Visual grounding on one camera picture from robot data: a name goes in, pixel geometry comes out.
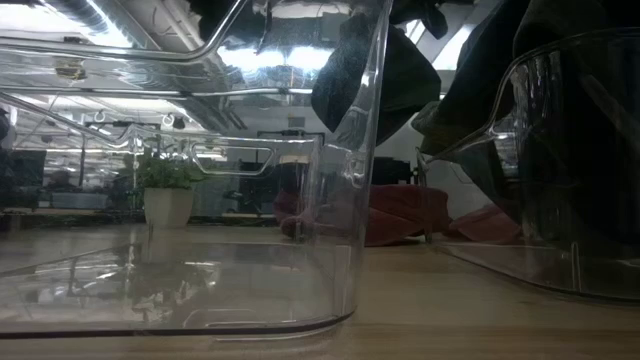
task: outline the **wooden table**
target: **wooden table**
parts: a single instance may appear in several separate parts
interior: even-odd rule
[[[640,359],[640,308],[520,284],[427,246],[367,249],[360,307],[301,339],[0,341],[9,359]]]

